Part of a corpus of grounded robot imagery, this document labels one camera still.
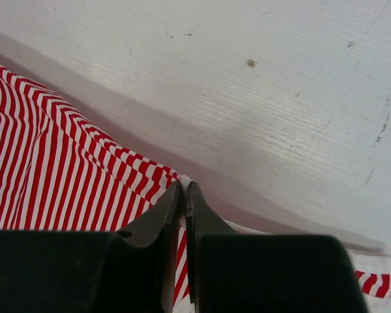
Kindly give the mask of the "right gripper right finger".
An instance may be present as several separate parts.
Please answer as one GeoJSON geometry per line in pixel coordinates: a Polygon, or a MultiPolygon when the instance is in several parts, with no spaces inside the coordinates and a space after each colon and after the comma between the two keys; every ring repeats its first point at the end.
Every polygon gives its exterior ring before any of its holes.
{"type": "Polygon", "coordinates": [[[190,301],[204,305],[210,298],[208,292],[216,285],[214,279],[223,277],[220,264],[224,257],[220,255],[223,252],[220,244],[237,233],[210,208],[194,181],[186,192],[185,220],[190,301]]]}

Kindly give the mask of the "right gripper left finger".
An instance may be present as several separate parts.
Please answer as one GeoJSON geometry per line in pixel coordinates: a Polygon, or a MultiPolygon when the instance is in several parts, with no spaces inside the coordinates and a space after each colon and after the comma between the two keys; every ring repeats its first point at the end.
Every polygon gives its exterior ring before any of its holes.
{"type": "Polygon", "coordinates": [[[118,234],[123,237],[119,292],[127,312],[171,312],[182,209],[181,183],[118,234]]]}

